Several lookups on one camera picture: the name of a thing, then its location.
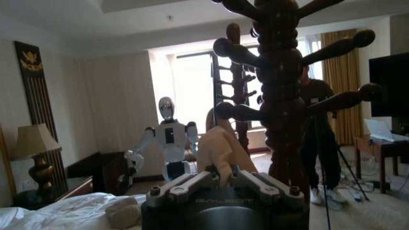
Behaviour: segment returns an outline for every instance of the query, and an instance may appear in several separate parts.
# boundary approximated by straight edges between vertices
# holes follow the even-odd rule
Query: lamp base
[[[39,154],[32,157],[33,167],[29,169],[32,179],[39,183],[37,194],[40,196],[49,195],[52,191],[52,166],[47,164],[44,155]]]

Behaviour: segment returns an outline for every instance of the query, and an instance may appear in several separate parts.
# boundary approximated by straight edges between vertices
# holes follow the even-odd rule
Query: wooden desk
[[[356,174],[361,179],[361,151],[369,152],[378,161],[378,181],[381,193],[386,192],[385,189],[385,158],[393,158],[393,174],[397,175],[397,157],[408,154],[409,141],[389,142],[380,139],[370,139],[369,136],[354,138],[354,151],[356,151]]]

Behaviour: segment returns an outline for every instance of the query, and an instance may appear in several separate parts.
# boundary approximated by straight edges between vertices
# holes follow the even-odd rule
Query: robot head
[[[173,120],[173,113],[175,113],[175,104],[169,97],[163,97],[159,101],[159,111],[161,117],[168,120]]]

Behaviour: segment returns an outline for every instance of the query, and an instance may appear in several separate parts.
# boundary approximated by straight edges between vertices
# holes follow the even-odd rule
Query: white robot
[[[159,144],[165,165],[163,176],[167,181],[173,180],[184,173],[191,173],[189,163],[184,161],[187,140],[191,142],[191,149],[197,155],[197,127],[195,122],[185,126],[173,119],[175,104],[169,97],[163,97],[159,101],[159,110],[164,121],[156,128],[148,127],[140,143],[127,151],[125,159],[128,163],[128,185],[132,185],[132,175],[141,169],[144,158],[141,152],[147,145],[156,141]]]

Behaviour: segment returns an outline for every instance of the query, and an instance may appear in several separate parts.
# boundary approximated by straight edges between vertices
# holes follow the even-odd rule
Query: wooden coat rack
[[[303,57],[297,50],[297,30],[301,18],[342,0],[314,0],[301,8],[295,0],[213,0],[225,8],[253,20],[251,35],[260,43],[255,56],[244,46],[229,39],[220,38],[213,45],[215,53],[229,57],[237,64],[256,68],[257,79],[263,83],[263,104],[260,111],[247,105],[223,102],[216,107],[219,116],[239,121],[261,121],[267,128],[267,145],[272,150],[269,175],[301,189],[309,202],[309,184],[301,164],[299,149],[303,143],[306,117],[326,111],[340,110],[357,105],[362,100],[380,97],[380,87],[364,85],[357,92],[345,92],[310,106],[300,98],[299,78],[303,68],[317,61],[346,54],[356,47],[368,46],[376,34],[370,30],[360,31],[353,38],[345,38],[317,52]]]
[[[240,45],[240,27],[236,23],[232,23],[227,27],[227,36],[231,40],[232,44]],[[223,100],[232,100],[235,102],[235,105],[244,104],[251,96],[253,96],[257,91],[247,92],[247,83],[256,79],[255,76],[245,75],[244,65],[237,64],[232,62],[232,65],[229,68],[223,66],[216,66],[216,69],[221,70],[229,70],[233,75],[232,82],[225,82],[221,80],[215,79],[216,84],[227,84],[233,87],[235,93],[233,96],[225,96],[225,95],[217,95],[217,97]],[[249,154],[249,139],[248,139],[248,130],[249,130],[249,124],[248,122],[237,121],[236,120],[236,132],[239,134],[239,142]]]

